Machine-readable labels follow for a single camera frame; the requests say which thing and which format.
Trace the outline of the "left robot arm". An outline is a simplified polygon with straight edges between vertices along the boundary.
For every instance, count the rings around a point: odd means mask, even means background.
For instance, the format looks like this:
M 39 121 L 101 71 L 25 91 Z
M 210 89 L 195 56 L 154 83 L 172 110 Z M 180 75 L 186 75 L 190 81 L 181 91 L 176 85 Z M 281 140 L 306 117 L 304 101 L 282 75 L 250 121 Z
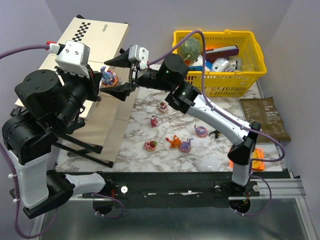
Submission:
M 17 171 L 19 190 L 13 197 L 23 203 L 29 219 L 38 217 L 66 203 L 75 192 L 75 184 L 62 173 L 47 170 L 52 147 L 67 150 L 59 139 L 80 146 L 73 154 L 89 157 L 99 154 L 102 146 L 85 143 L 72 137 L 84 127 L 80 114 L 85 101 L 100 101 L 102 74 L 86 66 L 86 76 L 54 70 L 39 69 L 29 73 L 15 87 L 24 110 L 13 115 L 2 127 L 4 145 Z

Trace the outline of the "purple bunny cupcake toy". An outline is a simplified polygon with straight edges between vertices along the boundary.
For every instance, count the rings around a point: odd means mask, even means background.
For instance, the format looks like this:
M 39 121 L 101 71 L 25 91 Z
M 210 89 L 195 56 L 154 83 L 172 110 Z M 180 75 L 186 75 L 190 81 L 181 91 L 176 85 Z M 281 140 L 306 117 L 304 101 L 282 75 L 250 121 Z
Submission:
M 118 75 L 115 72 L 106 70 L 105 66 L 100 68 L 100 72 L 102 74 L 101 83 L 104 87 L 115 87 L 121 84 Z

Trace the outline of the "purple bunny pink donut toy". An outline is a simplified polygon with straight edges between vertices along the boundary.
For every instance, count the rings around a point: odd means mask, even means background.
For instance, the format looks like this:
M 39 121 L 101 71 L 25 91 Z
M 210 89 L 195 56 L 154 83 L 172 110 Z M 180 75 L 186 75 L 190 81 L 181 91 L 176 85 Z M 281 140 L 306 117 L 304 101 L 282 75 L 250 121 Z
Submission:
M 208 130 L 204 126 L 197 126 L 195 124 L 194 129 L 195 129 L 195 134 L 200 138 L 204 138 L 208 134 Z

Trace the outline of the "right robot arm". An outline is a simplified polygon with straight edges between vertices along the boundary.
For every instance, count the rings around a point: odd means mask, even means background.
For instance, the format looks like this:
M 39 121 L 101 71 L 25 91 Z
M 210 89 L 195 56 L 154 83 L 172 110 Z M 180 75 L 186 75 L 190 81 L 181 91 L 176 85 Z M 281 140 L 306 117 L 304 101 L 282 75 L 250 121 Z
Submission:
M 231 182 L 245 188 L 250 181 L 250 157 L 255 148 L 261 125 L 248 123 L 213 104 L 201 91 L 188 83 L 185 78 L 189 67 L 176 53 L 162 57 L 158 70 L 150 68 L 147 61 L 149 52 L 139 45 L 132 45 L 117 57 L 106 60 L 107 66 L 129 68 L 128 82 L 101 88 L 103 93 L 125 101 L 136 88 L 161 90 L 168 93 L 167 105 L 183 114 L 193 116 L 219 131 L 232 143 L 228 158 L 233 161 Z

